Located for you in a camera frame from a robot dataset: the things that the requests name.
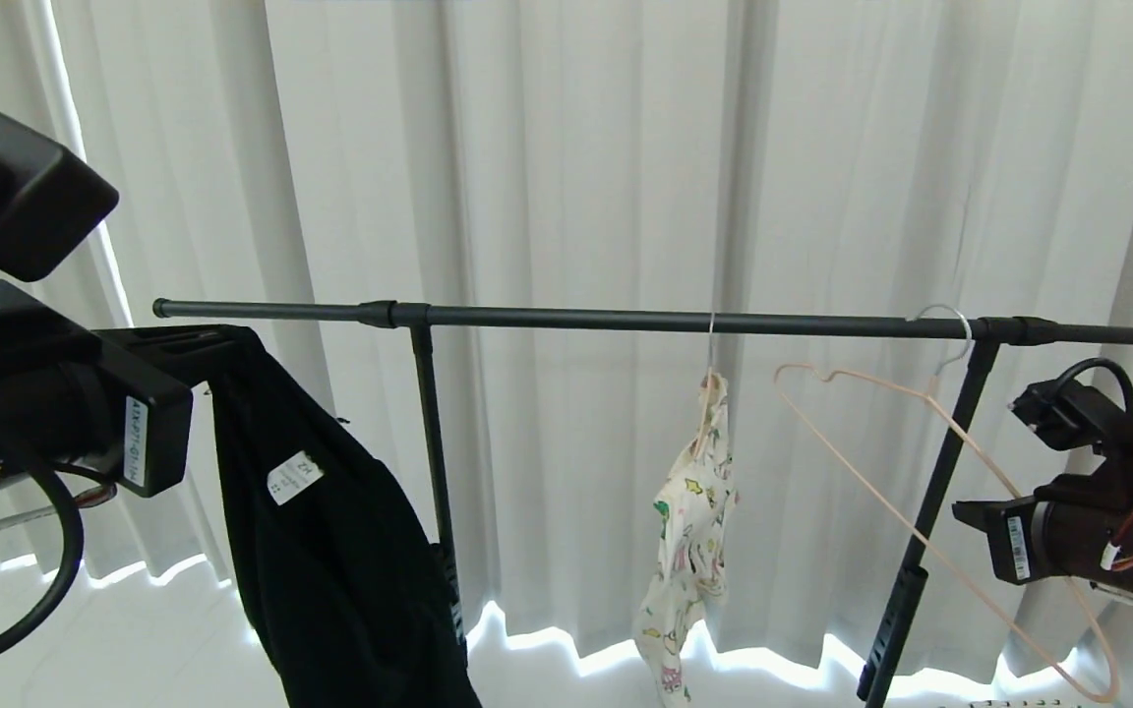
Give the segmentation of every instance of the black garment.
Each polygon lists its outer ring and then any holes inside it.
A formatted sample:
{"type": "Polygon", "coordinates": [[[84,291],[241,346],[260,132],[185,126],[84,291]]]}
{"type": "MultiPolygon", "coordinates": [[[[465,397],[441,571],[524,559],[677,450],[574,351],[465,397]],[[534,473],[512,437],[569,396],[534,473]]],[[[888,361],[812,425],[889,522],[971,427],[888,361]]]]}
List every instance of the black garment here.
{"type": "Polygon", "coordinates": [[[451,590],[408,498],[246,327],[211,381],[221,496],[242,608],[292,708],[476,708],[451,590]],[[282,505],[266,475],[324,475],[282,505]]]}

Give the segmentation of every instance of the patterned garment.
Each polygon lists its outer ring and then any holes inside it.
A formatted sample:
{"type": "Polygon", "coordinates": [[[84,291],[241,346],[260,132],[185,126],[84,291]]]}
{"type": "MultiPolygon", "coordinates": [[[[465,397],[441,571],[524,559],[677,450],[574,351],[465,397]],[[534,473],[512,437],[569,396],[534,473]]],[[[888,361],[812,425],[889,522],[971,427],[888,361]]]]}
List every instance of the patterned garment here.
{"type": "Polygon", "coordinates": [[[700,450],[690,441],[671,467],[653,507],[662,515],[658,569],[637,613],[637,649],[653,671],[665,707],[691,702],[681,676],[684,636],[705,617],[705,604],[723,605],[724,527],[736,505],[733,454],[727,438],[727,381],[714,375],[700,450]]]}

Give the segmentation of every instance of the clothes hanger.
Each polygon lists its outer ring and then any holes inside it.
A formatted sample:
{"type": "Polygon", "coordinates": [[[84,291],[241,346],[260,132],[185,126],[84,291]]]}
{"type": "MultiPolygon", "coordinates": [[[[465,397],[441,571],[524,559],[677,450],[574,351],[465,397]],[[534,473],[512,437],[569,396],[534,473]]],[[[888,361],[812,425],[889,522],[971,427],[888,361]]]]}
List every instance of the clothes hanger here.
{"type": "Polygon", "coordinates": [[[715,376],[715,309],[712,309],[712,322],[706,326],[706,377],[701,384],[701,389],[706,389],[706,394],[702,395],[701,416],[697,417],[697,435],[693,437],[692,447],[690,447],[693,458],[697,458],[705,449],[706,432],[712,426],[707,415],[712,409],[712,395],[715,393],[716,385],[718,385],[718,378],[715,376]]]}
{"type": "Polygon", "coordinates": [[[973,595],[977,596],[977,599],[983,602],[983,604],[988,606],[988,608],[993,611],[995,615],[998,615],[998,617],[1002,619],[1004,623],[1008,624],[1008,628],[1012,628],[1012,631],[1016,632],[1016,636],[1017,638],[1021,639],[1021,641],[1024,641],[1026,646],[1030,646],[1030,649],[1033,649],[1034,654],[1038,654],[1040,658],[1042,658],[1043,662],[1048,664],[1049,667],[1055,668],[1056,673],[1060,674],[1060,677],[1064,677],[1064,680],[1068,682],[1074,690],[1077,690],[1077,693],[1083,694],[1089,700],[1093,700],[1093,702],[1097,703],[1111,703],[1116,699],[1116,696],[1118,696],[1122,688],[1121,677],[1118,675],[1119,674],[1118,659],[1116,659],[1116,656],[1114,655],[1114,648],[1111,648],[1111,646],[1109,645],[1109,640],[1107,640],[1107,637],[1105,637],[1105,629],[1100,626],[1100,622],[1097,619],[1096,613],[1093,613],[1092,606],[1090,606],[1087,596],[1084,596],[1083,591],[1080,590],[1077,585],[1074,583],[1073,578],[1065,578],[1064,579],[1065,585],[1070,588],[1072,592],[1074,592],[1074,600],[1077,600],[1079,607],[1083,609],[1083,616],[1087,617],[1088,622],[1090,623],[1090,626],[1092,626],[1093,636],[1096,636],[1096,639],[1100,642],[1101,648],[1105,649],[1105,659],[1109,665],[1109,686],[1107,686],[1105,693],[1096,693],[1096,691],[1087,689],[1087,686],[1084,686],[1081,682],[1076,681],[1073,675],[1070,675],[1070,672],[1066,672],[1065,668],[1062,667],[1060,662],[1057,662],[1057,659],[1054,658],[1054,656],[1050,652],[1048,652],[1048,650],[1041,648],[1041,646],[1039,646],[1039,642],[1034,641],[1033,637],[1030,637],[1029,632],[1025,632],[1020,626],[1017,626],[1017,624],[1013,622],[1012,617],[1010,617],[1007,613],[1004,613],[1002,607],[995,604],[995,602],[991,600],[986,595],[986,592],[981,590],[981,588],[978,587],[977,583],[974,583],[968,577],[968,574],[964,573],[963,570],[961,570],[961,568],[959,568],[959,565],[953,563],[953,561],[951,561],[951,558],[948,558],[948,556],[938,546],[936,546],[934,541],[929,540],[926,534],[919,532],[915,524],[913,524],[912,521],[908,520],[908,518],[903,514],[903,511],[900,511],[898,507],[894,505],[894,503],[891,503],[889,498],[885,497],[885,494],[878,492],[877,487],[874,487],[874,485],[869,483],[868,478],[864,478],[863,474],[860,472],[858,469],[855,469],[853,463],[846,460],[845,454],[842,454],[842,452],[838,451],[837,447],[833,446],[833,443],[830,443],[830,441],[828,441],[828,438],[823,434],[823,432],[816,427],[815,423],[811,421],[810,418],[807,417],[807,415],[802,412],[801,409],[796,407],[795,403],[786,395],[786,392],[781,389],[780,381],[782,373],[786,372],[787,369],[806,369],[810,373],[813,373],[817,379],[824,383],[828,383],[835,379],[835,377],[837,376],[858,377],[858,379],[880,385],[883,386],[883,389],[887,389],[891,391],[898,391],[898,393],[903,393],[904,395],[910,395],[910,398],[920,399],[922,400],[922,402],[926,403],[926,407],[931,408],[932,411],[938,413],[938,417],[942,418],[942,420],[947,423],[949,429],[956,432],[957,437],[964,441],[964,444],[966,444],[966,446],[972,450],[976,457],[979,458],[979,460],[983,462],[985,466],[988,467],[988,470],[990,470],[990,472],[993,472],[995,477],[1003,483],[1003,486],[1008,489],[1008,493],[1011,493],[1013,497],[1015,498],[1021,497],[1021,489],[1017,488],[1017,485],[1013,484],[1012,479],[1008,479],[1008,475],[1004,474],[1003,469],[999,469],[999,466],[989,457],[989,454],[987,454],[985,450],[982,450],[979,446],[979,444],[976,443],[976,441],[972,440],[970,435],[968,435],[968,432],[965,432],[961,426],[959,426],[959,423],[956,423],[956,420],[952,418],[951,413],[947,412],[947,409],[943,408],[942,404],[938,402],[938,400],[935,399],[936,389],[938,389],[938,377],[939,375],[942,375],[943,369],[947,368],[948,364],[953,364],[954,361],[963,359],[964,355],[968,355],[968,350],[970,350],[973,340],[973,329],[970,325],[970,322],[968,322],[968,318],[964,317],[961,310],[951,308],[951,306],[948,305],[930,305],[929,308],[922,309],[917,315],[917,317],[912,318],[919,318],[921,317],[921,315],[928,313],[928,310],[935,308],[953,310],[953,313],[956,313],[957,317],[961,318],[961,322],[964,323],[964,348],[961,350],[961,353],[956,355],[956,357],[949,358],[938,364],[938,368],[936,368],[935,375],[930,377],[929,385],[927,386],[926,391],[917,391],[913,389],[908,389],[908,386],[880,379],[880,377],[864,375],[864,373],[862,372],[853,372],[849,369],[833,369],[832,372],[828,372],[828,375],[821,375],[821,373],[819,373],[819,370],[817,370],[816,367],[812,366],[812,364],[795,362],[795,364],[782,364],[782,366],[777,367],[777,370],[775,370],[772,381],[773,384],[777,386],[777,394],[781,395],[784,402],[786,402],[786,406],[790,407],[792,411],[801,418],[801,421],[803,421],[804,425],[809,427],[810,432],[812,432],[812,434],[817,438],[819,438],[821,443],[824,443],[824,446],[826,446],[828,451],[833,453],[833,457],[837,458],[837,461],[842,462],[842,466],[845,466],[846,470],[850,470],[850,472],[854,475],[854,478],[859,479],[860,483],[863,485],[863,487],[868,488],[868,492],[871,493],[872,496],[875,496],[878,502],[881,502],[881,504],[885,505],[886,510],[889,511],[891,514],[897,518],[901,521],[901,523],[903,523],[903,526],[908,528],[909,532],[912,532],[913,537],[917,537],[921,543],[925,543],[926,547],[929,548],[930,553],[932,553],[932,555],[935,555],[936,558],[942,561],[944,565],[947,565],[947,568],[952,570],[952,573],[956,575],[956,579],[959,579],[959,581],[964,583],[964,586],[968,587],[968,590],[972,591],[973,595]]]}

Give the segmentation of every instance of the black metal rod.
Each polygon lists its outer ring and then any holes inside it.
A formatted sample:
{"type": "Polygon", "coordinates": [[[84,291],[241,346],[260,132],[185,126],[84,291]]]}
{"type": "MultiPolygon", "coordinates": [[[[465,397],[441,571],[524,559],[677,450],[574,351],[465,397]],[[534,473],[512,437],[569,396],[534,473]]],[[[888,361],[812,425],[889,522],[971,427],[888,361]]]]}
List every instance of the black metal rod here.
{"type": "MultiPolygon", "coordinates": [[[[706,332],[710,313],[646,309],[455,308],[417,301],[365,301],[360,305],[295,305],[273,301],[156,300],[159,317],[327,319],[372,326],[588,329],[625,332],[706,332]]],[[[1088,341],[1133,344],[1133,327],[1064,325],[1033,317],[970,319],[973,339],[1003,344],[1088,341]]],[[[715,331],[723,334],[784,334],[895,339],[963,339],[956,318],[838,317],[838,315],[752,315],[719,313],[715,331]]]]}
{"type": "MultiPolygon", "coordinates": [[[[432,497],[436,502],[436,530],[440,532],[440,551],[445,568],[458,563],[453,541],[453,514],[449,502],[449,475],[444,469],[444,434],[440,421],[440,395],[436,393],[436,359],[431,341],[431,325],[409,329],[414,342],[414,362],[418,369],[418,398],[421,400],[421,423],[427,434],[427,470],[431,474],[432,497]]],[[[459,614],[460,587],[458,573],[449,574],[453,590],[453,614],[459,614]]]]}
{"type": "MultiPolygon", "coordinates": [[[[968,358],[968,370],[961,391],[956,398],[956,407],[952,409],[952,419],[962,429],[968,430],[972,425],[973,413],[977,412],[977,404],[981,400],[981,392],[986,390],[986,381],[990,376],[990,369],[995,366],[995,358],[999,353],[999,346],[994,341],[979,341],[973,344],[973,352],[968,358]]],[[[964,441],[956,435],[956,430],[947,429],[947,435],[943,436],[942,447],[938,450],[938,458],[935,461],[935,471],[929,476],[929,484],[926,487],[926,496],[921,498],[920,511],[917,512],[915,527],[926,538],[935,531],[935,521],[938,520],[938,511],[942,509],[947,488],[952,484],[952,475],[956,472],[959,453],[964,447],[964,441]]],[[[858,694],[861,699],[867,697],[864,703],[867,708],[881,708],[885,705],[886,694],[891,691],[891,681],[898,671],[898,658],[903,655],[904,645],[908,641],[908,632],[912,628],[912,622],[917,617],[919,606],[919,590],[922,590],[925,582],[913,583],[917,575],[925,575],[921,568],[921,560],[926,555],[926,544],[921,543],[915,535],[908,539],[908,551],[903,554],[903,562],[898,565],[898,574],[895,577],[894,586],[891,588],[891,600],[886,602],[885,615],[881,624],[877,628],[876,637],[872,640],[872,650],[868,654],[868,664],[860,674],[858,694]],[[917,591],[915,597],[909,597],[917,591]]]]}

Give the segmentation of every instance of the curtain fold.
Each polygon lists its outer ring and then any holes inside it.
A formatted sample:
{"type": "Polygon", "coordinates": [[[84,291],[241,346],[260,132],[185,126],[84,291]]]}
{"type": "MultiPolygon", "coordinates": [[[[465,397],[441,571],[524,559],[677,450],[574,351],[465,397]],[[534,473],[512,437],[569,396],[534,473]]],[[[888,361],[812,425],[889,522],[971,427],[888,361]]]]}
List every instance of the curtain fold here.
{"type": "MultiPolygon", "coordinates": [[[[107,241],[34,288],[88,326],[150,325],[161,296],[892,317],[936,301],[1133,325],[1122,1],[34,0],[0,5],[0,109],[79,143],[121,190],[107,241]]],[[[435,532],[408,334],[253,326],[435,532]]],[[[495,600],[511,633],[562,628],[580,654],[625,640],[706,336],[433,335],[467,620],[495,600]]],[[[906,543],[783,407],[774,368],[921,386],[961,347],[719,338],[742,491],[721,650],[815,665],[828,632],[867,654],[906,543]]],[[[999,355],[971,432],[1021,488],[1092,461],[1047,451],[1004,404],[1098,351],[999,355]]],[[[1133,349],[1102,351],[1133,373],[1133,349]]],[[[942,376],[948,408],[963,370],[942,376]]],[[[943,434],[929,413],[859,383],[786,391],[917,511],[943,434]]],[[[92,521],[88,563],[204,552],[224,578],[214,466],[202,404],[188,480],[92,521]]],[[[985,472],[965,458],[948,501],[1002,496],[985,472]]],[[[44,530],[0,555],[58,556],[44,530]]],[[[1055,654],[1082,640],[1058,583],[996,582],[947,514],[935,539],[1055,654]]],[[[901,673],[988,682],[1002,650],[1013,673],[1041,667],[927,568],[901,673]]]]}

